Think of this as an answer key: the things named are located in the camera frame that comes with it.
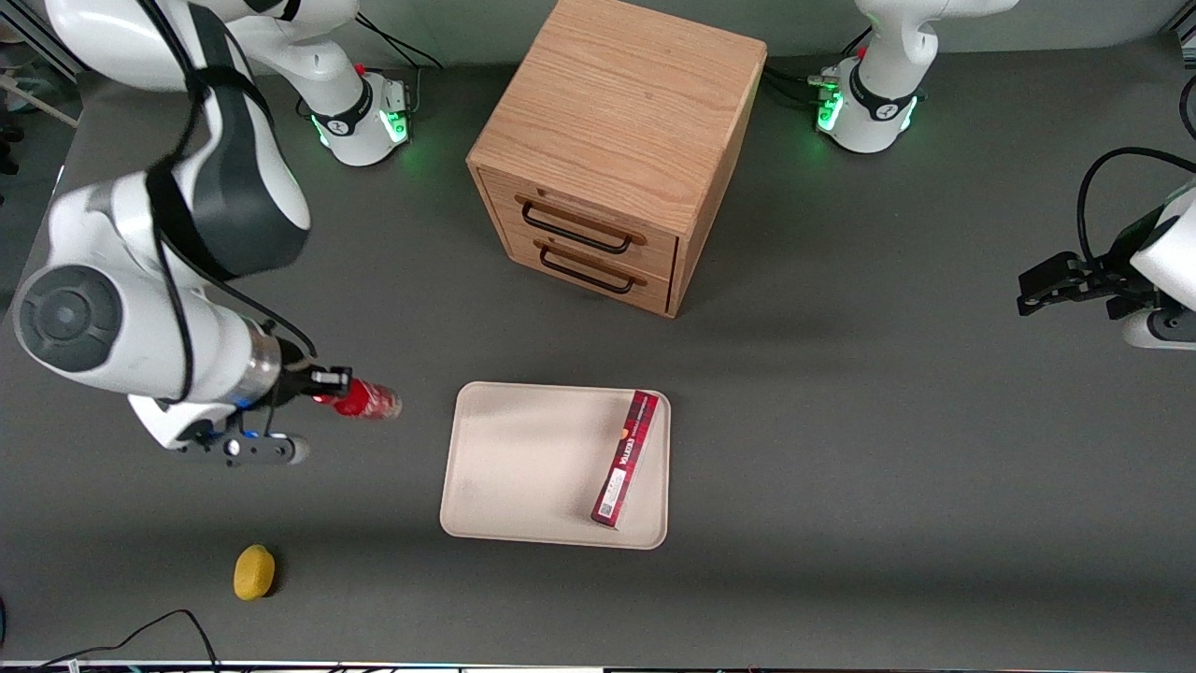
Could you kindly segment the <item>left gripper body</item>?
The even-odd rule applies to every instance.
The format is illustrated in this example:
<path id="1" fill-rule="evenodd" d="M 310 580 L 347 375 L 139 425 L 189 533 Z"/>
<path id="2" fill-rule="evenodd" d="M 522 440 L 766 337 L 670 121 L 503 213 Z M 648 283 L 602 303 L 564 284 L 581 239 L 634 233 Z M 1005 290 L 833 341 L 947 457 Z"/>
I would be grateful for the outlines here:
<path id="1" fill-rule="evenodd" d="M 1090 285 L 1106 295 L 1107 319 L 1119 322 L 1122 336 L 1133 348 L 1195 350 L 1192 308 L 1145 276 L 1131 261 L 1111 253 L 1090 261 Z"/>

